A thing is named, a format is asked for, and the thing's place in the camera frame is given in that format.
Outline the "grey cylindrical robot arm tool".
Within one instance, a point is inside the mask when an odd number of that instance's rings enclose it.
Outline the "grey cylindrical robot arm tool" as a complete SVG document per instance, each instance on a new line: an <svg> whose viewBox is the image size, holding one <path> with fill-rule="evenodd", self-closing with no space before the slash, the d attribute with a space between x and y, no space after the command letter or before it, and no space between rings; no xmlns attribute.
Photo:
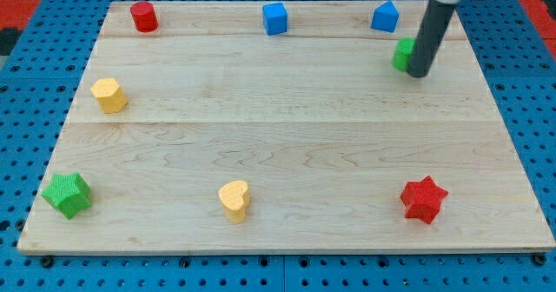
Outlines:
<svg viewBox="0 0 556 292"><path fill-rule="evenodd" d="M462 0L429 0L406 72L416 78L428 75L457 5Z"/></svg>

